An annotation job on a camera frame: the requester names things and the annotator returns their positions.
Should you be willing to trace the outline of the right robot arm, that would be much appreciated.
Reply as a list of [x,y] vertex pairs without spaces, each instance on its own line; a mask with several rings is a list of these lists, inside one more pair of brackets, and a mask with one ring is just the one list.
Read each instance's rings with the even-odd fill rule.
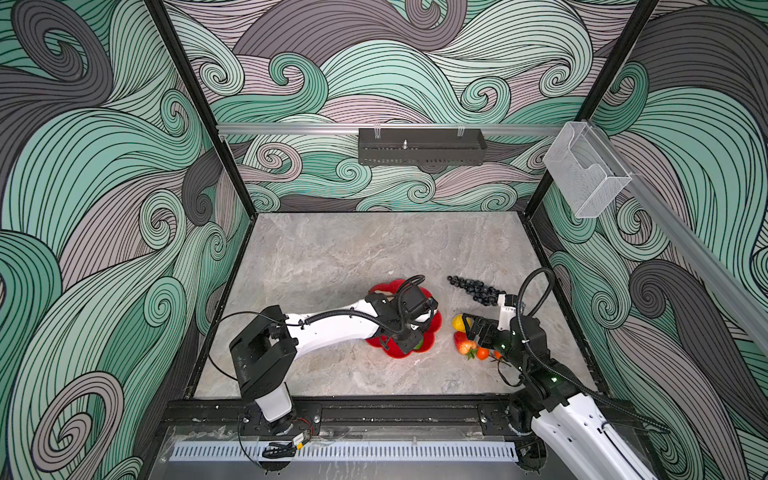
[[460,354],[492,359],[518,374],[516,381],[501,378],[516,392],[497,423],[520,439],[516,451],[521,468],[537,471],[553,453],[578,479],[658,477],[600,410],[594,395],[552,357],[538,319],[499,322],[463,313],[452,326]]

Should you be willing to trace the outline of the red yellow apple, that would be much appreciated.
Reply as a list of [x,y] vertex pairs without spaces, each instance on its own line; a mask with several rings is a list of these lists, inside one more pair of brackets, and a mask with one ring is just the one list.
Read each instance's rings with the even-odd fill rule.
[[454,344],[459,354],[467,359],[473,359],[476,355],[477,344],[470,340],[465,332],[456,331],[453,335]]

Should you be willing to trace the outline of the red flower-shaped fruit bowl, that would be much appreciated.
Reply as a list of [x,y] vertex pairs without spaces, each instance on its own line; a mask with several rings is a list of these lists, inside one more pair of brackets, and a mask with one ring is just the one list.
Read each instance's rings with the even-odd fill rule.
[[[384,294],[388,299],[392,299],[404,282],[405,279],[395,279],[389,283],[379,283],[371,287],[369,292]],[[410,352],[404,352],[393,339],[385,334],[377,334],[375,337],[366,339],[366,342],[372,347],[382,349],[386,355],[393,359],[403,359],[411,354],[428,352],[434,346],[436,334],[442,327],[442,324],[442,314],[439,310],[436,310],[431,317],[429,325],[422,330],[422,348],[416,351],[411,350]]]

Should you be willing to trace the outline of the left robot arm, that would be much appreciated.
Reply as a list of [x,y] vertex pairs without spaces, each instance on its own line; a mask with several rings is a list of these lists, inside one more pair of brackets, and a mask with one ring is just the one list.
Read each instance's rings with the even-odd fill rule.
[[371,290],[348,306],[318,313],[286,314],[270,306],[253,313],[229,343],[240,397],[270,426],[291,421],[296,415],[286,377],[296,359],[357,340],[372,340],[388,355],[403,357],[426,349],[437,323],[437,300],[407,282],[393,293]]

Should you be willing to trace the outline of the small yellow wrinkled fruit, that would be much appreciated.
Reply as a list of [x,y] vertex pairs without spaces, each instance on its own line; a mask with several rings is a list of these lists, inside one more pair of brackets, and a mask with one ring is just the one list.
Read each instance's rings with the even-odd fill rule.
[[452,319],[452,327],[453,327],[453,328],[454,328],[454,329],[455,329],[457,332],[462,332],[462,333],[465,333],[465,332],[466,332],[466,326],[465,326],[465,322],[464,322],[464,317],[463,317],[461,314],[459,314],[459,315],[456,315],[456,316],[455,316],[455,317]]

